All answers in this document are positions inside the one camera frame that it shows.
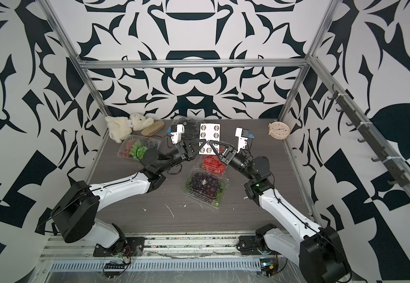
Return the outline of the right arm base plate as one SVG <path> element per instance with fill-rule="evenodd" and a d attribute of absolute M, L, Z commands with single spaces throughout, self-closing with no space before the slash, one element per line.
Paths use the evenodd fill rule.
<path fill-rule="evenodd" d="M 272 248 L 279 248 L 281 243 L 281 237 L 275 235 L 253 235 L 253 236 L 241 236 L 236 244 L 237 250 L 242 255 L 280 255 L 285 257 L 285 254 L 280 253 L 277 250 L 271 250 Z"/>

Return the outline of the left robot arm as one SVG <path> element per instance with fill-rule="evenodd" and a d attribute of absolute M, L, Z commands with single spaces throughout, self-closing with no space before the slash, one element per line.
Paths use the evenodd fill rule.
<path fill-rule="evenodd" d="M 194 160 L 206 143 L 204 139 L 180 141 L 168 153 L 150 148 L 141 159 L 143 168 L 133 175 L 107 183 L 74 183 L 51 211 L 64 242 L 84 240 L 113 255 L 122 252 L 129 245 L 126 236 L 117 225 L 97 219 L 97 213 L 126 198 L 155 191 L 166 179 L 164 172 Z"/>

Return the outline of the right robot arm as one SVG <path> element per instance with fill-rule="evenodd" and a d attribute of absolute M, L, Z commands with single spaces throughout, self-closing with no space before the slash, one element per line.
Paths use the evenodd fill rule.
<path fill-rule="evenodd" d="M 299 212 L 276 189 L 269 159 L 253 157 L 247 149 L 208 141 L 220 161 L 245 176 L 249 199 L 270 213 L 286 230 L 271 228 L 262 233 L 265 246 L 299 267 L 308 283 L 348 283 L 352 269 L 335 229 L 323 228 Z"/>

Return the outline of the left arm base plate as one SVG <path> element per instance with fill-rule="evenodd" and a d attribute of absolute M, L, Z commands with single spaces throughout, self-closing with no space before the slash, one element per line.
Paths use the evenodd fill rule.
<path fill-rule="evenodd" d="M 127 237 L 126 240 L 119 239 L 109 248 L 97 244 L 93 256 L 99 257 L 124 257 L 139 256 L 144 251 L 145 237 Z"/>

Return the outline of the white fruit sticker sheet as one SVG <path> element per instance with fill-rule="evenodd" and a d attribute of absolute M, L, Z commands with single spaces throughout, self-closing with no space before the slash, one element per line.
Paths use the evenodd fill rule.
<path fill-rule="evenodd" d="M 200 155 L 215 155 L 215 150 L 219 150 L 219 145 L 213 146 L 209 141 L 220 141 L 220 124 L 216 123 L 201 123 L 200 124 L 200 140 L 205 140 L 205 144 L 200 149 Z"/>

